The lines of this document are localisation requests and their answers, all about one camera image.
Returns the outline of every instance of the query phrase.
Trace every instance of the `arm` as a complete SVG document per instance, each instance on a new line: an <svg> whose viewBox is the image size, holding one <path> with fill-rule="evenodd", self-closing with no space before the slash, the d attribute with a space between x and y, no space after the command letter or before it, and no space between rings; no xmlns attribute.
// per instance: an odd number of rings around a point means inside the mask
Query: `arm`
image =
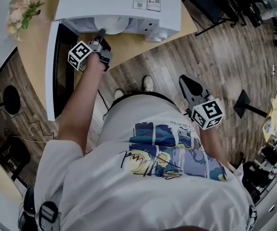
<svg viewBox="0 0 277 231"><path fill-rule="evenodd" d="M86 70L61 114L59 140L74 141L85 153L98 87L105 70L98 54L87 58Z"/></svg>
<svg viewBox="0 0 277 231"><path fill-rule="evenodd" d="M226 168L229 168L226 150L221 146L219 134L215 130L215 127L207 130L199 128L199 131L200 140L205 152L221 162Z"/></svg>

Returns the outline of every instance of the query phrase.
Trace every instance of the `white t-shirt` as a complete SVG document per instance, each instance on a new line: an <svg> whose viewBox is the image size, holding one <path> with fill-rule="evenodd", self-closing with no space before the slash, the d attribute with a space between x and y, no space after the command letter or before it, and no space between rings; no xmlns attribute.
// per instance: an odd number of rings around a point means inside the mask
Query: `white t-shirt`
<svg viewBox="0 0 277 231"><path fill-rule="evenodd" d="M251 199L202 148L192 124L161 98L137 95L108 112L97 147L50 141L35 184L36 211L53 200L62 231L250 229Z"/></svg>

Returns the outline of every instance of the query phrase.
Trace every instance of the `graphic print on t-shirt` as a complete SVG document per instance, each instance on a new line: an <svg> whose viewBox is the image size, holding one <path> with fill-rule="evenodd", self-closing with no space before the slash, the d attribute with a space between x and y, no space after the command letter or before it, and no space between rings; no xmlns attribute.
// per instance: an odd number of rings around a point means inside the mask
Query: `graphic print on t-shirt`
<svg viewBox="0 0 277 231"><path fill-rule="evenodd" d="M129 150L122 152L121 168L126 167L135 175L166 180L184 175L204 178L209 175L212 180L226 181L224 167L199 150L201 142L189 129L179 127L175 134L178 136L174 136L173 128L168 125L135 124Z"/></svg>

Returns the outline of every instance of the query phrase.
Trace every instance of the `hand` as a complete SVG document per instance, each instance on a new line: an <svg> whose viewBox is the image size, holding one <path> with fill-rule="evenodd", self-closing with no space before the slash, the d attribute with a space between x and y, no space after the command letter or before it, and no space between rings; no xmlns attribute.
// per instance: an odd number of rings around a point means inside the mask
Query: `hand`
<svg viewBox="0 0 277 231"><path fill-rule="evenodd" d="M100 57L97 53L91 53L87 57L86 69L87 68L98 69L104 72L106 67L103 63L100 62Z"/></svg>

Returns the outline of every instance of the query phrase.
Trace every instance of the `wooden floor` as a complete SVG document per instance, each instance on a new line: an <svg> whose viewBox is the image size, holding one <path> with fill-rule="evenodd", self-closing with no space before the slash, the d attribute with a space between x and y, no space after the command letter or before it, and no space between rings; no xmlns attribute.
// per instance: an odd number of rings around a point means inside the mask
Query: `wooden floor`
<svg viewBox="0 0 277 231"><path fill-rule="evenodd" d="M200 13L191 14L207 27L208 20ZM100 85L106 103L111 105L116 89L130 93L140 91L145 75L150 75L155 83L155 91L172 99L184 112L187 104L179 87L179 76L195 75L203 79L212 94L220 98L225 108L225 118L219 125L223 149L228 151L231 162L239 159L243 152L246 159L253 160L263 144L261 116L246 111L240 119L233 106L244 89L251 104L267 111L270 98L277 92L277 77L272 77L272 65L277 67L277 48L273 45L273 30L270 24L254 28L251 25L231 28L229 23L218 26L201 36L186 37L161 45L139 55L108 71ZM16 53L0 75L0 102L4 88L12 84L20 91L22 108L30 121L39 120L45 134L57 135L57 124L47 122L46 112L40 104ZM88 137L88 149L93 149L103 125L106 108L97 97ZM0 113L0 140L4 140L4 129L26 139L45 141L52 136L43 136L39 125L28 125L26 117L14 119ZM31 154L31 162L22 178L34 184L38 163L44 143L24 141Z"/></svg>

